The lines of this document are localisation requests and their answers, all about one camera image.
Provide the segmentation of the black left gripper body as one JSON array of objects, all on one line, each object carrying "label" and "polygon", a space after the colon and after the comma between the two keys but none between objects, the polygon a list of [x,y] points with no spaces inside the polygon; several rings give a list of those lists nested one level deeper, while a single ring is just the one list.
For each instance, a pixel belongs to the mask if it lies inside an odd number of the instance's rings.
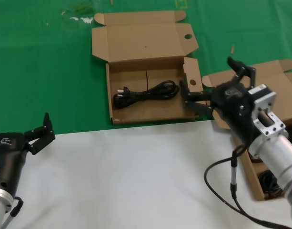
[{"label": "black left gripper body", "polygon": [[17,192],[27,142],[23,133],[0,133],[0,189],[9,194]]}]

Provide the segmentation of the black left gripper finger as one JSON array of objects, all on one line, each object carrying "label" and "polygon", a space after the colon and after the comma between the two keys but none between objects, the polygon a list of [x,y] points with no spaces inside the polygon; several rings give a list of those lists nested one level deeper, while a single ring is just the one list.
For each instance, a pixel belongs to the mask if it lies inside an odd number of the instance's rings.
[{"label": "black left gripper finger", "polygon": [[49,113],[45,113],[42,126],[25,132],[24,137],[27,141],[24,148],[33,155],[54,141],[56,138]]}]

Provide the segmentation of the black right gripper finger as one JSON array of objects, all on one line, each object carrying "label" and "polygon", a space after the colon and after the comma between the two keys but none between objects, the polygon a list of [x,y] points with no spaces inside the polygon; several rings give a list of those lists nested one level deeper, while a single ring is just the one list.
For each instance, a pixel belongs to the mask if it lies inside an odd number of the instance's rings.
[{"label": "black right gripper finger", "polygon": [[191,92],[184,80],[180,81],[180,88],[185,110],[194,112],[196,115],[212,117],[211,98],[214,92],[213,88],[205,91]]},{"label": "black right gripper finger", "polygon": [[227,64],[234,70],[235,75],[232,78],[232,82],[239,83],[244,76],[249,77],[249,88],[255,87],[256,69],[245,65],[243,62],[236,61],[232,57],[228,57]]}]

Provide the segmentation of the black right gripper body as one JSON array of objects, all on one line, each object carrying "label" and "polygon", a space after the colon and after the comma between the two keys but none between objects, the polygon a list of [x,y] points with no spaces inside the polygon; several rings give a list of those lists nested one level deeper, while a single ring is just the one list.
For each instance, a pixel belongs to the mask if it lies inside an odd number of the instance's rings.
[{"label": "black right gripper body", "polygon": [[212,91],[211,106],[242,143],[248,146],[252,143],[254,105],[244,84],[228,81],[216,86]]}]

